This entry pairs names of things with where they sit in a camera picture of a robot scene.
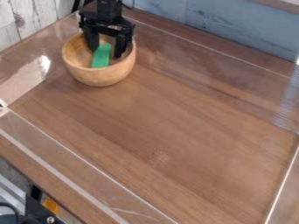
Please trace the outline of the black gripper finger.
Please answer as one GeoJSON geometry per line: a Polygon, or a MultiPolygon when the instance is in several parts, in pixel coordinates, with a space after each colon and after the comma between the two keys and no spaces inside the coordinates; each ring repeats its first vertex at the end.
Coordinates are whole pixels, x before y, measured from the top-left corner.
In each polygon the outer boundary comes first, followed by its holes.
{"type": "Polygon", "coordinates": [[[115,55],[114,57],[119,59],[127,50],[129,38],[125,34],[117,35],[117,43],[115,43],[115,55]]]}
{"type": "Polygon", "coordinates": [[[89,49],[95,52],[99,48],[99,32],[95,29],[86,27],[83,29],[83,33],[87,40],[89,49]]]}

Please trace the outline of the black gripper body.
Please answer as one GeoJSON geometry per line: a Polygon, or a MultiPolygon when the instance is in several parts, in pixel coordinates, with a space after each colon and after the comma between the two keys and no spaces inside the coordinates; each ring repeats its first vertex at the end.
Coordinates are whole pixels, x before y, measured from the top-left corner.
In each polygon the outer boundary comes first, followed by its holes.
{"type": "Polygon", "coordinates": [[[118,17],[113,21],[103,21],[98,18],[98,14],[91,11],[82,11],[79,13],[79,28],[83,30],[86,27],[98,31],[99,35],[105,34],[115,37],[125,34],[129,42],[134,40],[135,25],[123,17],[118,17]]]}

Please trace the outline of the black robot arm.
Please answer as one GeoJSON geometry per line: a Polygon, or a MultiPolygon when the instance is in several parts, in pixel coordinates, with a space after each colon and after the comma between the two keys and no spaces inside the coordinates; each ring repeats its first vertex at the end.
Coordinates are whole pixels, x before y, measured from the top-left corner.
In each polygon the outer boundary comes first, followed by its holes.
{"type": "Polygon", "coordinates": [[[97,0],[97,10],[79,12],[79,28],[83,30],[89,49],[99,48],[102,34],[115,39],[114,58],[119,59],[133,43],[135,25],[123,17],[123,8],[129,7],[123,0],[97,0]]]}

